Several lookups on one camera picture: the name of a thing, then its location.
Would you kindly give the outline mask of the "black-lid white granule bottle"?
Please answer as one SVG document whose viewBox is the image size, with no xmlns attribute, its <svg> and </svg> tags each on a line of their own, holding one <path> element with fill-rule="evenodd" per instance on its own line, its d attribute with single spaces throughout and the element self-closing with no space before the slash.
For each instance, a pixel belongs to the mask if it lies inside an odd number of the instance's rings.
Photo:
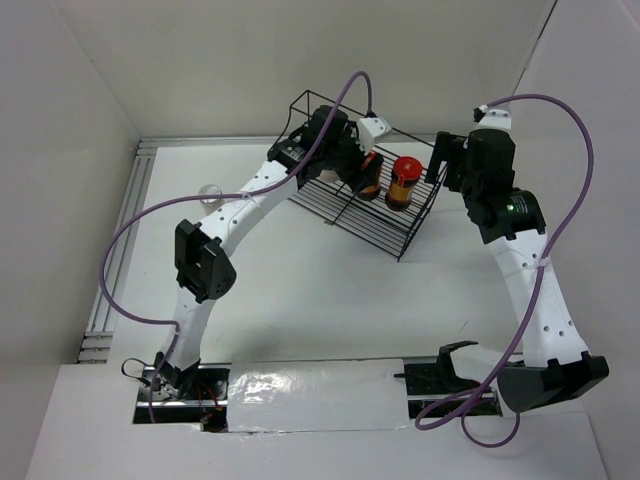
<svg viewBox="0 0 640 480">
<path fill-rule="evenodd" d="M 323 182 L 334 183 L 340 180 L 339 175 L 334 170 L 323 170 L 319 179 Z"/>
</svg>

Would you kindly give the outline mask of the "silver-lid white granule bottle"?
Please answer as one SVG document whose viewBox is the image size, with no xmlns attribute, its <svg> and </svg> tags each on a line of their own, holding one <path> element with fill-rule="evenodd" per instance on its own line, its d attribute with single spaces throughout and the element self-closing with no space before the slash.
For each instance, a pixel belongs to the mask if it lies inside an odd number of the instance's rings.
<svg viewBox="0 0 640 480">
<path fill-rule="evenodd" d="M 222 190 L 216 184 L 206 184 L 198 192 L 199 201 L 206 211 L 216 210 L 223 202 Z"/>
</svg>

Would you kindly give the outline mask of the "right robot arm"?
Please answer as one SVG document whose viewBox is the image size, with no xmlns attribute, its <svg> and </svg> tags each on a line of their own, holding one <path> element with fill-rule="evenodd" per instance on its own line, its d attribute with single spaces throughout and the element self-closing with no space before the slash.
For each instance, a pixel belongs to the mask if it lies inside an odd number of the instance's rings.
<svg viewBox="0 0 640 480">
<path fill-rule="evenodd" d="M 459 193 L 471 222 L 505 280 L 523 335 L 519 360 L 496 376 L 509 410 L 523 413 L 574 400 L 608 377 L 605 357 L 590 353 L 568 312 L 550 258 L 546 223 L 535 195 L 515 187 L 510 135 L 480 128 L 467 136 L 439 132 L 427 169 Z"/>
</svg>

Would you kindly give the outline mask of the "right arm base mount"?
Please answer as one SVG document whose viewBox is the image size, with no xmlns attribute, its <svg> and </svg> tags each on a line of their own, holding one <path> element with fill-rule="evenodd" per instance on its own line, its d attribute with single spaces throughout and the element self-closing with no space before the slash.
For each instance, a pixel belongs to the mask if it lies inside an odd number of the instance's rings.
<svg viewBox="0 0 640 480">
<path fill-rule="evenodd" d="M 408 396 L 409 418 L 415 420 L 418 414 L 433 404 L 436 400 L 447 395 L 474 389 L 479 386 L 479 381 L 463 379 L 454 370 L 451 354 L 463 350 L 466 353 L 469 347 L 478 346 L 475 341 L 459 341 L 440 347 L 435 359 L 417 360 L 404 363 L 403 370 L 394 373 L 394 379 L 404 381 Z M 466 396 L 453 399 L 447 404 L 438 406 L 430 411 L 425 419 L 444 417 L 460 406 Z M 500 415 L 500 406 L 490 389 L 485 390 L 480 400 L 476 400 L 470 411 L 471 416 Z"/>
</svg>

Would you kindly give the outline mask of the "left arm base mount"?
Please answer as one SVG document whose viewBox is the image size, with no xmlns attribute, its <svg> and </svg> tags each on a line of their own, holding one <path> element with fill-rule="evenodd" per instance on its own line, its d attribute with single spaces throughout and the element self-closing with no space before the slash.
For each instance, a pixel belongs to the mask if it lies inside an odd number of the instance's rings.
<svg viewBox="0 0 640 480">
<path fill-rule="evenodd" d="M 124 360 L 120 371 L 138 384 L 134 424 L 194 424 L 202 432 L 228 431 L 228 366 L 200 365 L 195 376 L 179 389 L 160 374 L 153 377 L 154 367 L 137 358 Z"/>
</svg>

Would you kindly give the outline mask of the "red-lid chili sauce jar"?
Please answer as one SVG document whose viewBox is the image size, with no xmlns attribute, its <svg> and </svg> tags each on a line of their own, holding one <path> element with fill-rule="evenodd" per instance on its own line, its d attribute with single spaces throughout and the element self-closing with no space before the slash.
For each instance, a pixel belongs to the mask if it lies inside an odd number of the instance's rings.
<svg viewBox="0 0 640 480">
<path fill-rule="evenodd" d="M 383 156 L 372 151 L 361 164 L 356 189 L 356 197 L 360 200 L 373 201 L 380 194 L 380 175 L 383 162 Z"/>
</svg>

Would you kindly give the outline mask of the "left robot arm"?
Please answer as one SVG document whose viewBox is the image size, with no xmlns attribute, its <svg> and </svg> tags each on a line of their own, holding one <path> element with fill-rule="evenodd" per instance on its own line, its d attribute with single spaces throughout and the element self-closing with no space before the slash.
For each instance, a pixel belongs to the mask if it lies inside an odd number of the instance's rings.
<svg viewBox="0 0 640 480">
<path fill-rule="evenodd" d="M 156 381 L 172 397 L 184 399 L 196 390 L 203 335 L 215 303 L 236 281 L 231 257 L 246 235 L 325 171 L 334 172 L 354 192 L 374 183 L 372 150 L 387 131 L 376 117 L 353 121 L 322 105 L 307 123 L 273 144 L 237 193 L 200 221 L 183 220 L 176 226 L 173 331 L 154 359 Z"/>
</svg>

